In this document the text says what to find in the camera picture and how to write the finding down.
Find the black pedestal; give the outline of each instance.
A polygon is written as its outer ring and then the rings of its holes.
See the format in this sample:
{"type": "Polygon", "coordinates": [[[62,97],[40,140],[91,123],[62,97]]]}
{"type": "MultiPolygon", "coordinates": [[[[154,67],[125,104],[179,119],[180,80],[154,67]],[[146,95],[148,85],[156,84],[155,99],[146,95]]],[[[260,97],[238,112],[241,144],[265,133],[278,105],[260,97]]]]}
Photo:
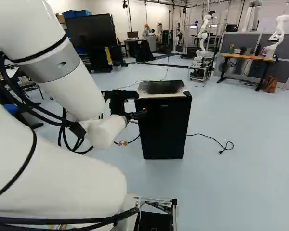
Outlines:
{"type": "Polygon", "coordinates": [[[192,97],[139,98],[136,110],[147,110],[138,121],[144,159],[182,159],[192,97]]]}

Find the office chair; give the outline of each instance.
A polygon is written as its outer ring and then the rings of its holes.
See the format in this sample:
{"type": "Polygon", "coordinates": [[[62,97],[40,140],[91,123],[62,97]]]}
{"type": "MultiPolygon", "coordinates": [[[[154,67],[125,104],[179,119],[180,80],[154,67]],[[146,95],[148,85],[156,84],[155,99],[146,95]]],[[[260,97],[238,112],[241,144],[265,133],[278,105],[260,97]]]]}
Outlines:
{"type": "Polygon", "coordinates": [[[118,42],[118,45],[122,48],[124,47],[125,48],[125,56],[128,58],[128,54],[127,54],[127,49],[126,49],[126,44],[125,42],[120,42],[120,40],[117,38],[117,42],[118,42]]]}

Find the robotic arm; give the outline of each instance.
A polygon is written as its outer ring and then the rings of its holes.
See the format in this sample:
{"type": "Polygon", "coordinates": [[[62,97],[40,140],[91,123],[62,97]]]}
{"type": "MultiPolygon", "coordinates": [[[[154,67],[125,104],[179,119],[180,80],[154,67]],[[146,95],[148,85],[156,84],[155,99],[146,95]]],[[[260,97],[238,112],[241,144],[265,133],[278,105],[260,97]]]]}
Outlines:
{"type": "Polygon", "coordinates": [[[146,38],[146,36],[149,34],[149,32],[151,32],[151,29],[149,27],[149,24],[145,24],[144,26],[144,31],[143,31],[143,39],[146,38]]]}
{"type": "Polygon", "coordinates": [[[205,56],[205,53],[207,52],[205,47],[204,47],[204,40],[208,37],[206,30],[206,27],[209,23],[209,20],[212,19],[212,15],[215,13],[215,11],[209,11],[206,16],[203,18],[203,24],[200,28],[200,31],[198,33],[198,38],[201,38],[199,45],[200,45],[200,50],[196,51],[197,56],[194,58],[194,60],[197,60],[198,62],[201,62],[202,58],[205,56]]]}
{"type": "Polygon", "coordinates": [[[271,46],[264,47],[262,50],[262,55],[268,58],[272,58],[276,48],[284,41],[284,23],[289,21],[289,15],[281,15],[277,17],[277,27],[274,34],[269,38],[270,42],[273,42],[271,46]]]}
{"type": "MultiPolygon", "coordinates": [[[[110,146],[125,129],[124,115],[97,119],[104,98],[46,0],[0,0],[0,50],[82,124],[93,146],[110,146]]],[[[121,210],[126,192],[116,167],[57,147],[0,105],[0,212],[107,217],[121,210]],[[18,180],[2,192],[26,161],[18,180]]]]}

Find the light blue floor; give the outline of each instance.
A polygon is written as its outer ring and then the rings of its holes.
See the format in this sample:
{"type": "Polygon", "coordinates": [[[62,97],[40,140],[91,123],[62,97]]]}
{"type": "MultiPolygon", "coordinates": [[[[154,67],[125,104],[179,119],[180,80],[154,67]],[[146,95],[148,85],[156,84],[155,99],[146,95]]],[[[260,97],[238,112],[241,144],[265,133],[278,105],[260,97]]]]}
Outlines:
{"type": "Polygon", "coordinates": [[[181,58],[179,55],[174,55],[168,58],[164,59],[156,59],[153,61],[150,61],[149,63],[152,64],[168,64],[169,65],[177,65],[177,66],[190,66],[192,63],[192,59],[187,59],[187,58],[181,58]]]}
{"type": "MultiPolygon", "coordinates": [[[[101,90],[109,90],[160,80],[166,72],[166,67],[132,64],[92,77],[101,90]]],[[[172,79],[202,85],[190,81],[186,69],[169,68],[166,80],[172,79]]],[[[231,140],[234,150],[218,155],[221,148],[214,141],[195,136],[187,138],[183,160],[143,160],[139,139],[128,147],[94,149],[88,156],[119,167],[129,193],[177,198],[180,231],[289,231],[289,90],[268,94],[216,80],[212,77],[203,88],[188,87],[193,95],[188,133],[213,136],[222,144],[231,140]]],[[[61,114],[55,101],[32,94],[61,114]]],[[[132,102],[126,110],[134,110],[132,102]]],[[[37,132],[57,142],[57,128],[46,125],[37,132]]],[[[117,141],[131,140],[138,132],[137,125],[129,124],[117,141]]]]}

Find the white wall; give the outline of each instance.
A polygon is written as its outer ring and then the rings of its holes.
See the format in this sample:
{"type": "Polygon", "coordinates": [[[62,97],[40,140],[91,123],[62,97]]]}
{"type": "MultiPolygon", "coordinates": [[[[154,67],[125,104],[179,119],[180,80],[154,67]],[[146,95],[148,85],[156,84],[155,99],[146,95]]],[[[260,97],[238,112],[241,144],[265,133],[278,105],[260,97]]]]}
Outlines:
{"type": "MultiPolygon", "coordinates": [[[[279,15],[282,15],[285,11],[285,14],[289,14],[289,4],[288,7],[286,7],[287,0],[263,0],[263,6],[261,8],[260,14],[259,14],[259,20],[260,20],[260,29],[264,30],[265,32],[272,32],[274,31],[276,27],[276,18],[279,15]]],[[[239,17],[242,10],[242,0],[235,0],[231,1],[230,4],[230,10],[229,15],[227,19],[227,23],[229,24],[237,24],[239,22],[239,17]]],[[[246,16],[246,11],[249,5],[249,0],[245,1],[244,8],[243,8],[243,14],[241,17],[240,22],[240,28],[242,29],[244,25],[244,20],[246,16]]],[[[219,17],[219,14],[221,14],[221,20],[220,22],[225,22],[227,11],[226,9],[229,7],[229,2],[222,2],[221,4],[212,4],[211,10],[216,11],[217,17],[219,17]]],[[[202,6],[191,8],[191,22],[198,20],[199,22],[202,22],[201,20],[201,12],[202,12],[202,6]]]]}
{"type": "MultiPolygon", "coordinates": [[[[88,10],[92,14],[109,13],[113,15],[116,35],[123,41],[127,38],[127,32],[130,31],[130,22],[128,10],[122,8],[121,0],[47,0],[54,13],[61,13],[68,10],[88,10]]],[[[145,5],[143,2],[130,0],[131,23],[133,31],[138,31],[141,36],[146,24],[145,5]]],[[[169,6],[148,3],[147,15],[150,28],[157,28],[157,22],[163,24],[164,29],[169,28],[169,6]]]]}

